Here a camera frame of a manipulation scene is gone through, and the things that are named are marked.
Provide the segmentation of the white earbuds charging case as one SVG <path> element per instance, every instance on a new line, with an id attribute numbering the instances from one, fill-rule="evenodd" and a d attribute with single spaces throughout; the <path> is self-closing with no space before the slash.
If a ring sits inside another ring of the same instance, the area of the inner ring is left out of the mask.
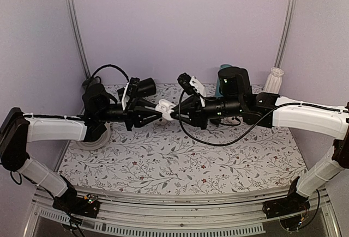
<path id="1" fill-rule="evenodd" d="M 175 104 L 169 102 L 168 100 L 160 99 L 155 107 L 155 110 L 161 112 L 162 118 L 165 120 L 173 121 L 174 119 L 171 117 L 171 113 L 174 111 L 173 108 L 175 106 Z"/>

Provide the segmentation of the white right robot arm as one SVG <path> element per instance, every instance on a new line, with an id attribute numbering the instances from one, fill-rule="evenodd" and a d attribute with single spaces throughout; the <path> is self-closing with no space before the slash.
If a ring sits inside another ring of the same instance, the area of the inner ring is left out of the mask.
<path id="1" fill-rule="evenodd" d="M 238 116 L 251 128 L 289 127 L 334 138 L 328 153 L 292 182 L 282 200 L 285 212 L 295 212 L 315 190 L 348 168 L 348 107 L 311 104 L 267 92 L 253 94 L 247 70 L 236 66 L 219 70 L 218 80 L 220 97 L 205 97 L 195 78 L 181 74 L 177 81 L 188 98 L 180 98 L 170 116 L 201 129 L 210 119 Z"/>

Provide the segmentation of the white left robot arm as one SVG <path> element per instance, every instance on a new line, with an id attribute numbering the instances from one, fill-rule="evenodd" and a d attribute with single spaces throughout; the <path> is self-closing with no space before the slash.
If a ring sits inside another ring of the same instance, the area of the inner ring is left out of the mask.
<path id="1" fill-rule="evenodd" d="M 50 116 L 26 114 L 14 107 L 1 125 L 1 164 L 17 172 L 52 194 L 55 202 L 69 212 L 81 207 L 75 188 L 61 175 L 30 157 L 27 144 L 36 141 L 77 141 L 92 143 L 107 131 L 110 122 L 124 123 L 131 131 L 162 117 L 155 104 L 145 97 L 156 93 L 152 78 L 131 78 L 117 96 L 108 93 L 104 85 L 92 77 L 84 82 L 82 96 L 85 111 L 80 116 Z"/>

